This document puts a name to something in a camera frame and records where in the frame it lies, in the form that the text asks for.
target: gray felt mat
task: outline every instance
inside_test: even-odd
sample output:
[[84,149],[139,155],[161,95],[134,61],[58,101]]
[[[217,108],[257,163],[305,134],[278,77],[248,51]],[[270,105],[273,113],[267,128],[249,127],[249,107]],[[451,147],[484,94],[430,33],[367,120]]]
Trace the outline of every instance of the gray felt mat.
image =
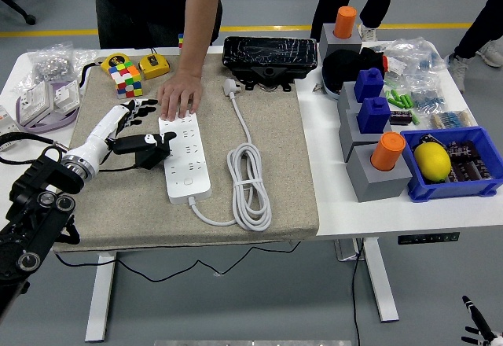
[[[136,64],[141,57],[131,57]],[[178,56],[166,57],[171,72],[142,82],[144,98],[155,98],[156,88],[172,75]],[[210,174],[212,195],[197,202],[209,219],[227,221],[231,210],[232,179],[226,155],[246,142],[232,103],[222,89],[232,77],[219,54],[209,54],[203,72],[204,96],[197,119]],[[72,137],[82,145],[94,126],[114,106],[114,82],[101,68],[92,68],[83,106]],[[263,241],[301,240],[318,232],[318,210],[296,89],[267,92],[259,87],[238,94],[237,103],[263,159],[263,180],[271,201],[273,220],[264,232],[238,225],[216,227],[199,220],[187,204],[171,204],[167,197],[163,164],[151,171],[100,172],[75,195],[75,224],[79,245],[54,245],[56,252],[149,248],[183,245],[218,245]],[[119,136],[158,133],[159,112],[128,127]],[[128,167],[133,155],[111,155],[106,168]]]

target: person's hand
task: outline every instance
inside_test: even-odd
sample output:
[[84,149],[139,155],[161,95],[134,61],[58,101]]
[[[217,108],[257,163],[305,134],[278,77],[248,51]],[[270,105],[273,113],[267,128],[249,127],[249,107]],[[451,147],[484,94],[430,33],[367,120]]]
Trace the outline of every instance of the person's hand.
[[179,117],[183,118],[189,107],[189,101],[192,101],[190,114],[195,113],[201,102],[202,94],[203,86],[200,77],[178,71],[157,90],[160,118],[173,121],[178,105],[180,105]]

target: lemon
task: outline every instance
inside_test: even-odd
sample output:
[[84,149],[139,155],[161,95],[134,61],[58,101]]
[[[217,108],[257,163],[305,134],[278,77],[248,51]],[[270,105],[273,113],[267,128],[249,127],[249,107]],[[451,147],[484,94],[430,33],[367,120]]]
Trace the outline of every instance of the lemon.
[[443,181],[450,172],[449,154],[439,143],[427,142],[418,145],[414,157],[422,175],[430,181]]

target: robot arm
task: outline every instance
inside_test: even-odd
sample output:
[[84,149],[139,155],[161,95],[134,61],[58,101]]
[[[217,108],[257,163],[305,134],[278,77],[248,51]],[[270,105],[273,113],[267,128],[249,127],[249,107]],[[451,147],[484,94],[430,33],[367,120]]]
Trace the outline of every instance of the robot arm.
[[61,163],[77,173],[85,182],[93,179],[100,171],[100,164],[112,150],[117,134],[125,127],[140,124],[137,117],[147,116],[156,108],[157,100],[132,100],[117,105],[108,112],[91,131],[86,142],[63,156]]
[[[28,277],[35,273],[55,242],[78,244],[74,225],[75,201],[111,153],[136,153],[136,166],[150,169],[170,154],[169,141],[175,133],[147,134],[117,139],[125,127],[140,124],[138,117],[156,110],[156,100],[131,100],[113,107],[92,130],[86,142],[66,150],[57,143],[61,161],[43,153],[13,184],[7,211],[9,224],[0,231],[0,323],[13,301],[28,290]],[[0,145],[12,140],[35,138],[25,133],[0,136]],[[57,192],[48,190],[57,188]]]
[[503,337],[501,333],[493,332],[485,318],[480,313],[479,309],[473,304],[473,302],[467,297],[463,296],[464,305],[468,309],[473,322],[477,328],[472,328],[471,326],[466,326],[465,330],[472,334],[477,334],[482,336],[484,340],[476,340],[471,337],[461,337],[461,340],[468,344],[479,344],[482,346],[503,346]]

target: chair wheel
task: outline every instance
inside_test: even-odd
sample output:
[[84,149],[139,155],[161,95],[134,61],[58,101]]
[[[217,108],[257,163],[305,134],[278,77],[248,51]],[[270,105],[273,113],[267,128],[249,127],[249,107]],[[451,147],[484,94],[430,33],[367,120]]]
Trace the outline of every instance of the chair wheel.
[[26,21],[26,23],[28,25],[35,25],[35,22],[37,22],[37,19],[35,18],[35,16],[32,16],[31,14],[28,14],[24,20]]

